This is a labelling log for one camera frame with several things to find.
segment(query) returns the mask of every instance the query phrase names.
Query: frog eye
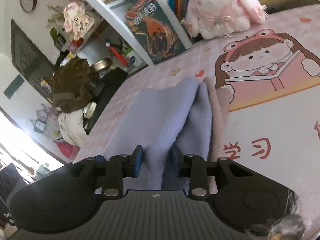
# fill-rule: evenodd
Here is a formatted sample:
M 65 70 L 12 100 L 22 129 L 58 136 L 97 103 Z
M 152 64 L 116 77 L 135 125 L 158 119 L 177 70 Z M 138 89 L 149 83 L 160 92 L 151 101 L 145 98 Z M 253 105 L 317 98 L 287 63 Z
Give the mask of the frog eye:
M 258 32 L 258 35 L 263 37 L 263 36 L 267 36 L 269 34 L 274 34 L 274 33 L 275 32 L 273 30 L 265 29 L 265 30 Z
M 224 51 L 225 51 L 225 52 L 228 52 L 228 51 L 230 51 L 230 50 L 234 50 L 234 49 L 236 49 L 238 46 L 239 46 L 239 42 L 238 42 L 238 41 L 229 43 L 229 44 L 227 44 L 227 45 L 224 47 Z

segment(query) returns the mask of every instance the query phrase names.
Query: metal screw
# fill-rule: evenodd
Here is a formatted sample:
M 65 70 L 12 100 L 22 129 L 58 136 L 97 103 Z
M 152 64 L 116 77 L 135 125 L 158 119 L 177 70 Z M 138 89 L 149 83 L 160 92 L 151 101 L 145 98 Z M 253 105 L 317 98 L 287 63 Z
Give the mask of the metal screw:
M 203 197 L 203 196 L 207 195 L 208 192 L 204 188 L 194 188 L 191 191 L 191 193 L 194 196 Z
M 107 188 L 103 193 L 108 197 L 115 197 L 118 196 L 120 192 L 116 188 Z

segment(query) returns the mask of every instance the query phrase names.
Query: brown hair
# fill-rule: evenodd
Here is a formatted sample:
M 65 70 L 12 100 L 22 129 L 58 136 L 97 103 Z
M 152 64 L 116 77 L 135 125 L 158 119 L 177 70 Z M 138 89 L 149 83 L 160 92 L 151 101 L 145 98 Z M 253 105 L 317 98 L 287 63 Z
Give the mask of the brown hair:
M 318 63 L 320 66 L 320 59 L 314 55 L 312 52 L 309 50 L 305 49 L 295 38 L 293 38 L 291 35 L 287 33 L 275 33 L 274 35 L 279 36 L 283 39 L 287 39 L 293 42 L 293 47 L 291 48 L 292 53 L 295 53 L 297 50 L 300 50 L 306 58 L 310 58 L 314 60 L 315 62 Z M 228 62 L 234 62 L 236 61 L 240 56 L 245 56 L 248 55 L 254 51 L 258 51 L 260 49 L 265 49 L 267 47 L 270 47 L 276 43 L 283 43 L 283 41 L 279 41 L 274 38 L 261 38 L 257 40 L 250 41 L 246 43 L 244 46 L 240 46 L 238 49 L 236 49 Z M 221 65 L 226 62 L 226 56 L 227 53 L 224 53 L 220 55 L 216 61 L 215 64 L 215 73 L 216 73 L 216 88 L 222 87 L 223 85 L 226 84 L 226 79 L 229 78 L 227 72 L 224 72 L 221 70 Z

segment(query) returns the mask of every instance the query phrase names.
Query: gray ridged panel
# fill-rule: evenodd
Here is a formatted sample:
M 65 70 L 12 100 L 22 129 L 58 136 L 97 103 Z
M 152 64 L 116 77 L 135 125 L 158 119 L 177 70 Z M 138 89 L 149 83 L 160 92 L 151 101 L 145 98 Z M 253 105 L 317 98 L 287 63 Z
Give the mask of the gray ridged panel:
M 53 235 L 19 230 L 10 239 L 248 240 L 248 237 L 222 223 L 208 203 L 191 200 L 179 190 L 129 191 L 120 200 L 105 201 L 90 221 L 76 229 Z

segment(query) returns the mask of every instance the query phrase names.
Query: checkered pattern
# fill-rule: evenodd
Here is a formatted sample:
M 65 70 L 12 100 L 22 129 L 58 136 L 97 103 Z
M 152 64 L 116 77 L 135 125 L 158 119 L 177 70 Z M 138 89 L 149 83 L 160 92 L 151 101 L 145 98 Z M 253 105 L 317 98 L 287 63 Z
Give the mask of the checkered pattern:
M 311 21 L 302 22 L 300 18 Z M 134 76 L 128 78 L 110 100 L 100 118 L 89 134 L 84 146 L 79 151 L 74 162 L 102 154 L 119 121 L 134 101 L 138 92 L 144 88 L 163 89 L 176 85 L 187 76 L 194 76 L 200 70 L 204 75 L 199 77 L 202 82 L 205 76 L 215 76 L 214 66 L 223 48 L 232 41 L 239 41 L 246 35 L 256 33 L 261 29 L 272 29 L 276 33 L 285 32 L 295 37 L 305 48 L 320 55 L 320 5 L 311 5 L 287 10 L 270 15 L 263 25 L 254 25 L 243 33 L 233 33 L 233 37 L 222 37 L 194 44 L 186 52 L 155 66 L 149 66 Z M 176 75 L 170 75 L 180 68 Z

